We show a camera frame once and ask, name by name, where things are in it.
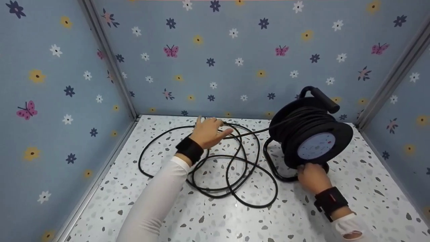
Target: floral wallpaper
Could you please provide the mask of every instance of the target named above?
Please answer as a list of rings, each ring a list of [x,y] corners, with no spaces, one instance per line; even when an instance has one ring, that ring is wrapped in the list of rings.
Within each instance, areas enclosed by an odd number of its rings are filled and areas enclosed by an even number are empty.
[[[77,1],[0,4],[0,241],[54,239],[131,123]]]
[[[138,113],[270,118],[313,85],[340,104],[338,120],[353,122],[424,22],[430,2],[95,5]]]
[[[430,221],[430,46],[365,133]]]

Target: flower print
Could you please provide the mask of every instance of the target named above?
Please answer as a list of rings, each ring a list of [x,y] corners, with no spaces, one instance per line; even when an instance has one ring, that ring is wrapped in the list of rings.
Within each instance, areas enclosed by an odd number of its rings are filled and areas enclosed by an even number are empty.
[[[66,17],[66,16],[61,17],[60,23],[66,28],[71,28],[73,25],[73,23],[70,22],[69,17]]]
[[[63,119],[64,124],[72,124],[72,121],[73,119],[71,115],[66,114],[66,116],[64,116],[64,119]]]
[[[298,12],[301,12],[302,11],[302,8],[304,7],[304,5],[303,5],[303,1],[297,1],[295,4],[294,4],[294,7],[293,7],[293,10],[295,10],[296,11],[296,13],[298,13]]]
[[[366,81],[366,79],[370,79],[370,72],[372,71],[367,70],[367,66],[365,66],[362,71],[359,71],[360,75],[358,75],[358,80],[360,80],[361,78],[363,78],[363,81]]]
[[[89,72],[89,71],[85,71],[83,73],[83,76],[85,77],[85,80],[91,80],[91,78],[92,78],[91,72]]]
[[[28,147],[24,151],[24,159],[28,161],[32,161],[33,159],[39,158],[40,150],[36,147]]]
[[[29,72],[28,78],[34,83],[41,83],[45,81],[46,76],[42,74],[41,70],[33,69]]]
[[[218,85],[216,84],[216,82],[211,82],[211,83],[209,83],[209,86],[210,86],[212,89],[215,89]]]
[[[171,18],[169,18],[169,19],[166,19],[166,21],[167,21],[166,25],[167,25],[170,29],[172,29],[172,28],[176,28],[176,27],[175,27],[175,25],[176,25],[175,19],[171,19]]]
[[[193,3],[190,0],[182,1],[182,4],[183,4],[182,7],[185,8],[187,11],[193,9],[192,7]]]
[[[346,53],[342,53],[342,54],[338,55],[338,57],[336,58],[336,60],[338,60],[339,63],[341,63],[341,62],[345,62],[346,58],[347,58]]]
[[[217,1],[217,0],[211,1],[210,8],[212,8],[213,12],[215,12],[215,11],[219,12],[219,7],[221,7],[221,5],[219,4],[219,1]]]
[[[407,16],[404,16],[404,15],[397,16],[397,19],[393,21],[393,23],[395,23],[394,27],[397,27],[397,26],[401,27],[402,24],[406,22],[406,18]]]
[[[105,21],[106,21],[106,23],[107,23],[107,25],[111,28],[112,26],[111,26],[111,24],[115,27],[115,28],[117,28],[117,25],[120,25],[120,23],[118,23],[118,22],[114,22],[114,14],[113,13],[108,13],[108,12],[106,12],[106,10],[103,8],[103,15],[101,15],[104,19],[105,19]]]
[[[394,134],[394,130],[396,129],[396,127],[398,127],[398,125],[396,124],[397,118],[391,120],[390,119],[390,123],[387,125],[386,129],[390,129],[390,133]]]
[[[274,93],[269,93],[269,95],[267,96],[270,99],[275,99],[275,94]]]
[[[73,90],[74,88],[72,88],[70,85],[68,87],[66,86],[66,89],[64,89],[64,91],[66,92],[66,96],[72,97],[75,94]]]
[[[311,60],[312,62],[311,63],[318,63],[318,60],[319,60],[320,58],[319,58],[319,54],[315,54],[315,55],[312,55],[312,57],[310,57],[309,58],[309,60]]]
[[[213,58],[209,58],[209,59],[206,59],[206,60],[207,60],[206,64],[209,64],[209,66],[214,66],[215,61],[214,61]]]
[[[136,37],[138,37],[139,35],[142,35],[140,33],[140,29],[139,27],[135,26],[134,28],[132,28],[132,33],[136,35]]]
[[[124,57],[122,55],[117,54],[116,58],[117,58],[117,60],[118,60],[119,63],[124,62]]]
[[[63,53],[60,51],[60,47],[58,47],[56,44],[51,45],[51,48],[49,50],[52,51],[53,56],[60,57],[60,55]]]
[[[392,95],[391,98],[390,98],[390,103],[396,104],[396,102],[397,102],[397,96],[396,95]]]
[[[23,7],[19,6],[16,1],[15,2],[9,1],[9,2],[10,2],[9,4],[6,3],[6,6],[10,8],[9,13],[14,13],[19,19],[21,18],[21,16],[26,17],[25,13],[22,12],[24,10]]]
[[[230,31],[230,33],[228,35],[230,35],[232,39],[234,39],[235,37],[237,37],[237,34],[239,33],[237,31],[237,29],[235,29],[235,28],[233,28],[233,29],[231,29],[229,31]]]
[[[149,82],[149,83],[153,83],[153,82],[154,82],[154,79],[152,79],[152,77],[151,77],[151,76],[147,76],[147,77],[145,77],[145,79],[146,79],[146,81],[147,81],[147,82]]]
[[[390,158],[390,154],[387,151],[383,151],[382,158],[384,158],[384,160],[388,160]]]
[[[333,85],[335,83],[335,79],[334,78],[327,78],[326,83],[327,83],[327,85]]]
[[[312,30],[306,30],[305,32],[301,33],[301,39],[304,41],[311,40],[312,38],[313,38]]]
[[[414,83],[420,79],[420,74],[417,72],[412,73],[412,75],[409,76],[410,80],[409,81],[413,81]]]
[[[101,98],[101,95],[97,95],[96,99],[97,102],[101,103],[103,101],[103,98]]]
[[[76,154],[72,154],[72,153],[70,153],[70,155],[67,155],[67,159],[66,159],[67,164],[70,164],[70,163],[75,164],[75,160],[76,160],[75,156]]]
[[[147,53],[143,53],[143,54],[140,54],[140,55],[142,56],[142,59],[144,59],[145,61],[149,60],[149,55]]]
[[[290,77],[291,77],[291,78],[296,78],[296,77],[298,77],[298,71],[297,71],[297,70],[290,71]]]
[[[380,5],[381,5],[381,1],[380,0],[375,0],[375,1],[367,4],[366,10],[369,13],[375,13],[375,12],[379,11],[379,6]]]
[[[164,97],[166,98],[166,100],[173,100],[174,99],[174,97],[172,97],[172,92],[168,92],[167,90],[166,90],[166,88],[164,88]]]
[[[261,29],[263,28],[267,29],[267,26],[269,25],[269,19],[267,18],[260,19],[260,23],[258,25],[261,26]]]

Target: white floor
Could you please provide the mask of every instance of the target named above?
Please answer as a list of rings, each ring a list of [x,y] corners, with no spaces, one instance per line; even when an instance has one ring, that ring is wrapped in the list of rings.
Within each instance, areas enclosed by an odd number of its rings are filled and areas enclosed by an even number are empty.
[[[226,119],[249,129],[267,128],[268,120]],[[154,137],[167,129],[192,125],[195,118],[169,116],[143,116],[100,184],[88,207],[70,233],[72,242],[114,242],[132,204],[148,183],[148,178],[137,168],[141,151]],[[329,176],[335,186],[349,201],[350,207],[361,216],[378,241],[424,242],[430,241],[428,227],[405,198],[396,183],[374,155],[359,132],[354,129],[350,145],[329,162]],[[142,168],[155,174],[174,153],[175,145],[191,129],[175,130],[155,142],[143,157]],[[261,146],[268,132],[259,134]],[[256,141],[244,137],[249,160],[255,159]],[[237,143],[223,140],[211,153],[234,154]],[[283,164],[280,145],[269,146],[272,159],[279,164],[281,174],[294,174]],[[208,161],[202,167],[196,181],[202,186],[221,187],[227,159]],[[260,154],[262,167],[269,167]],[[230,181],[236,180],[244,164],[234,163]],[[313,205],[314,198],[297,183],[278,182],[278,199],[265,209],[253,209],[236,202],[229,196],[209,199],[187,184],[165,220],[161,242],[320,242],[332,239],[330,224]],[[259,170],[238,190],[239,196],[253,204],[269,202],[274,195],[274,185]]]

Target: butterfly print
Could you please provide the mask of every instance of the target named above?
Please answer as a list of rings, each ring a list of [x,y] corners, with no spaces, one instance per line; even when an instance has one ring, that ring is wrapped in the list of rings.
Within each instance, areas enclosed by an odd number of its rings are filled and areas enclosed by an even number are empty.
[[[389,47],[390,45],[385,43],[381,45],[381,43],[378,43],[378,45],[374,45],[372,47],[372,54],[382,55],[382,53]]]
[[[178,46],[173,45],[171,48],[168,45],[166,46],[167,48],[164,47],[164,53],[166,53],[167,57],[173,57],[173,58],[178,57],[178,55],[176,54],[179,51]]]
[[[276,56],[285,56],[285,53],[288,51],[289,47],[288,46],[284,46],[281,47],[279,46],[275,48],[275,52],[276,52]]]
[[[19,117],[23,117],[25,118],[25,120],[29,120],[30,117],[35,116],[37,114],[37,111],[34,110],[34,102],[33,101],[29,101],[28,105],[27,102],[25,102],[25,108],[22,107],[18,107],[19,111],[16,112],[16,115],[18,115]]]

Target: white sleeve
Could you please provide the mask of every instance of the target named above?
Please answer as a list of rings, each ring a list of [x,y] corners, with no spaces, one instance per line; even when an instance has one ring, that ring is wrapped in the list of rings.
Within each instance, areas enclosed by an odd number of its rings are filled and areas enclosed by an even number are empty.
[[[145,187],[131,208],[117,242],[157,242],[166,218],[187,179],[190,167],[174,156]]]
[[[364,221],[355,214],[349,214],[345,217],[341,217],[332,223],[333,230],[336,231],[342,238],[343,241],[354,241],[354,242],[375,242],[376,237],[366,226]],[[346,239],[344,235],[350,233],[361,233],[361,236],[356,239]]]

